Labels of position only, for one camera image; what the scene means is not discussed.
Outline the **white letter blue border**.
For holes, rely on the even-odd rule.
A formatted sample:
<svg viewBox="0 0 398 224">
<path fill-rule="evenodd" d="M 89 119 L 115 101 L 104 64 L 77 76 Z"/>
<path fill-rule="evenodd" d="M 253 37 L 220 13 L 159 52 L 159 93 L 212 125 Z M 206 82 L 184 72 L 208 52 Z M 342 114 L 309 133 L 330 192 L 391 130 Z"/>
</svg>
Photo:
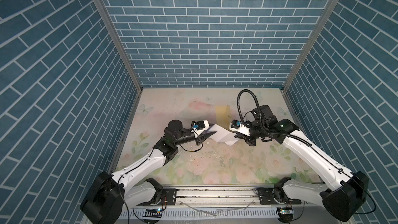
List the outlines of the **white letter blue border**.
<svg viewBox="0 0 398 224">
<path fill-rule="evenodd" d="M 214 124 L 211 128 L 209 128 L 209 132 L 215 132 L 210 138 L 217 143 L 225 143 L 229 146 L 234 145 L 238 142 L 238 139 L 235 138 L 235 133 L 230 132 L 229 130 Z"/>
</svg>

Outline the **yellow envelope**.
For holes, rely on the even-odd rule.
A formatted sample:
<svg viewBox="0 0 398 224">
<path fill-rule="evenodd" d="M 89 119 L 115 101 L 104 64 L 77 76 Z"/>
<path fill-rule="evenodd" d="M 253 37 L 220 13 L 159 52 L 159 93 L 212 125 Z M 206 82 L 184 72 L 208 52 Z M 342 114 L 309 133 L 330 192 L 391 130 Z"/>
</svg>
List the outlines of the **yellow envelope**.
<svg viewBox="0 0 398 224">
<path fill-rule="evenodd" d="M 215 114 L 216 124 L 228 130 L 233 120 L 230 105 L 216 105 Z"/>
</svg>

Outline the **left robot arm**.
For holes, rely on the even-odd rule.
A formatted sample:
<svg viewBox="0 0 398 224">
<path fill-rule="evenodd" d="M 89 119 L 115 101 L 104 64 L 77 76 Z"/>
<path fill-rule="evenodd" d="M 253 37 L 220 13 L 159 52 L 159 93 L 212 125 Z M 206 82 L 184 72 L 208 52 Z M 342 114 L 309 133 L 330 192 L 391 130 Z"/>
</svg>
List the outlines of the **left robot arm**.
<svg viewBox="0 0 398 224">
<path fill-rule="evenodd" d="M 216 132 L 207 120 L 194 121 L 186 129 L 172 120 L 152 150 L 135 163 L 111 174 L 100 173 L 93 181 L 80 210 L 93 224 L 113 224 L 122 214 L 142 203 L 158 203 L 163 187 L 147 176 L 169 163 L 178 154 L 178 146 L 194 142 L 201 146 Z"/>
</svg>

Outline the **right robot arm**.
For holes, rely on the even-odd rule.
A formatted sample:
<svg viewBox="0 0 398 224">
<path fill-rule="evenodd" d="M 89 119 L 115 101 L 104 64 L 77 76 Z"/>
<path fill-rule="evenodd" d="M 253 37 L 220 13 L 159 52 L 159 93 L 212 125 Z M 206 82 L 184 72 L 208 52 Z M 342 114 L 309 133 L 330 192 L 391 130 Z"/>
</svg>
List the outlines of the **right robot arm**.
<svg viewBox="0 0 398 224">
<path fill-rule="evenodd" d="M 253 109 L 254 121 L 233 120 L 230 130 L 236 138 L 255 146 L 257 139 L 264 142 L 276 140 L 301 158 L 322 179 L 319 184 L 299 182 L 286 176 L 274 184 L 276 202 L 303 200 L 324 207 L 334 218 L 347 222 L 366 202 L 368 177 L 353 172 L 335 161 L 317 147 L 289 119 L 277 120 L 267 105 Z"/>
</svg>

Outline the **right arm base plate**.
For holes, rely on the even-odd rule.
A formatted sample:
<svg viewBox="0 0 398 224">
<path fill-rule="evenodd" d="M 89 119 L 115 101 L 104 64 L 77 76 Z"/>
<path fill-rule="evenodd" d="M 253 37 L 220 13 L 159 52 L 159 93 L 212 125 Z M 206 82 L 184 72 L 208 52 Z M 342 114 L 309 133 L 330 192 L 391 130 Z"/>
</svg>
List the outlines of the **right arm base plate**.
<svg viewBox="0 0 398 224">
<path fill-rule="evenodd" d="M 255 193 L 259 197 L 261 205 L 302 204 L 301 200 L 289 199 L 284 193 L 273 187 L 258 187 L 255 189 Z"/>
</svg>

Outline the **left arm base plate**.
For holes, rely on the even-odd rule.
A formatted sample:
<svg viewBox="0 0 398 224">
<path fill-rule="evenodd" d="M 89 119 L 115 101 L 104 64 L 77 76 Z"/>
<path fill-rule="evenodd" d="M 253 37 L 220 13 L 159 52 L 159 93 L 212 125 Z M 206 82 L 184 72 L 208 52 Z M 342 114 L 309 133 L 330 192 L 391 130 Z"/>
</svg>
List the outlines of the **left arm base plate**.
<svg viewBox="0 0 398 224">
<path fill-rule="evenodd" d="M 177 189 L 176 188 L 163 188 L 162 190 L 157 190 L 152 197 L 151 200 L 147 202 L 143 202 L 140 205 L 148 206 L 148 205 L 161 205 L 162 200 L 166 198 L 167 205 L 175 205 L 177 198 Z"/>
</svg>

